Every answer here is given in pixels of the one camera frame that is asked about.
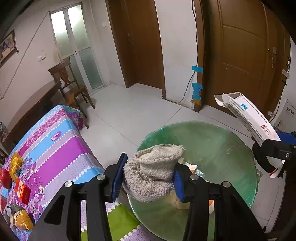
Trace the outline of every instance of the rag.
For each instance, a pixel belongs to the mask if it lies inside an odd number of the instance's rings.
[[[140,202],[155,201],[174,189],[174,166],[184,147],[161,144],[137,151],[124,166],[124,189]]]

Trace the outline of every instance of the silver screw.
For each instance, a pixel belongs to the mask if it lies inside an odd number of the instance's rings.
[[[96,176],[96,178],[101,181],[101,180],[104,180],[106,176],[104,174],[99,174]]]
[[[223,182],[223,187],[229,188],[231,186],[230,182]]]
[[[71,181],[65,182],[65,187],[69,188],[70,186],[72,186],[72,182]]]
[[[192,174],[192,175],[190,175],[190,179],[191,180],[198,180],[198,175],[196,175],[196,174]]]

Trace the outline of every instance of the white cord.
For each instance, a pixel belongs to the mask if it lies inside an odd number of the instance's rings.
[[[33,41],[33,39],[34,39],[34,37],[35,37],[37,31],[39,30],[41,24],[43,23],[44,19],[46,18],[47,14],[48,14],[49,12],[50,12],[50,11],[48,11],[48,12],[46,13],[46,15],[45,15],[44,18],[42,19],[41,23],[39,24],[37,30],[35,31],[35,33],[34,33],[34,35],[33,35],[33,38],[31,39],[31,41],[30,41],[28,47],[26,48],[26,50],[25,50],[25,52],[24,52],[24,55],[22,56],[22,58],[21,58],[21,60],[20,60],[20,63],[19,63],[19,65],[17,66],[17,68],[16,68],[16,70],[15,70],[15,73],[13,74],[13,76],[12,76],[12,78],[11,78],[11,81],[10,81],[9,85],[7,86],[6,90],[4,91],[4,94],[3,94],[3,95],[1,96],[1,98],[0,98],[0,100],[4,99],[4,96],[5,96],[5,94],[6,94],[7,90],[8,90],[8,88],[10,87],[10,85],[11,85],[11,83],[12,83],[12,81],[13,81],[13,78],[15,77],[15,75],[16,75],[16,73],[17,73],[17,70],[18,70],[18,68],[19,68],[19,66],[20,66],[20,64],[21,64],[21,62],[22,62],[22,60],[23,60],[23,58],[24,58],[24,56],[25,56],[25,54],[26,54],[28,48],[30,47],[30,45],[31,45],[31,43],[32,43],[32,41]]]

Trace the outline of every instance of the picture frame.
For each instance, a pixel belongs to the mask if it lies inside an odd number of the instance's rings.
[[[19,51],[16,47],[15,30],[13,29],[0,42],[0,68],[16,52],[18,53]]]

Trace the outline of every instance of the red packet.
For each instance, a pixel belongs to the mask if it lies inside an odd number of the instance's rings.
[[[3,213],[7,204],[7,198],[0,195],[0,212]]]
[[[21,202],[28,205],[31,190],[19,178],[15,182],[15,192]]]

